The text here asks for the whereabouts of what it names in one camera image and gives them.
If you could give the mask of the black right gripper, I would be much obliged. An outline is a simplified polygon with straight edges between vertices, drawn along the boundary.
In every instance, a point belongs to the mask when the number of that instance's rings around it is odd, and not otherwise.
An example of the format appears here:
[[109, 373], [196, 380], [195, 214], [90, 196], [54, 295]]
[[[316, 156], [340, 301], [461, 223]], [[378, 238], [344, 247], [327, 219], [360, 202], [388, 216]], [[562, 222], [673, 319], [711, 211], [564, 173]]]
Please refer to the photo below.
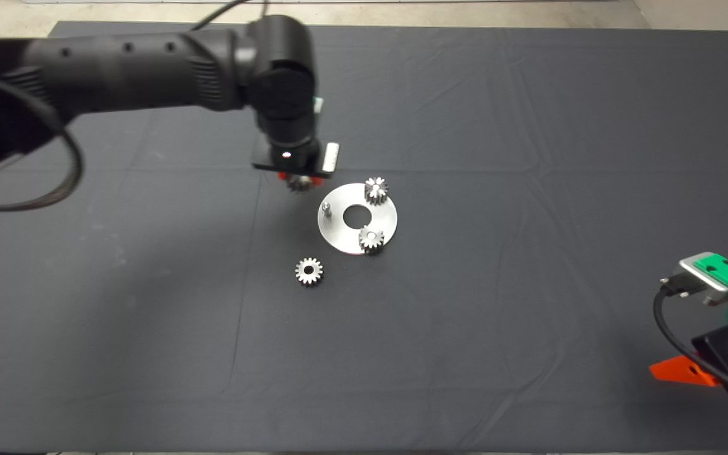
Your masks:
[[[691, 345], [702, 360], [728, 375], [728, 325], [694, 337]], [[659, 381], [703, 387], [720, 386], [719, 379], [685, 355], [650, 365], [649, 371]]]

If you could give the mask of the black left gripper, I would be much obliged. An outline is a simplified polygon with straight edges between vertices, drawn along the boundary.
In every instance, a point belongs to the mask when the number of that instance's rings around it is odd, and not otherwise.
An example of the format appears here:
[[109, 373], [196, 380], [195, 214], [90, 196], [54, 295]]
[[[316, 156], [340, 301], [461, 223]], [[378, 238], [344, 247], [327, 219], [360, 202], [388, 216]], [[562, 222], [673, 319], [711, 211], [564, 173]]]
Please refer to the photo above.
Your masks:
[[[297, 147], [274, 146], [260, 136], [252, 147], [252, 166], [277, 172], [280, 181], [288, 181], [289, 174], [333, 174], [340, 156], [337, 142], [321, 142], [313, 138]], [[311, 185], [321, 185], [322, 178], [309, 176]]]

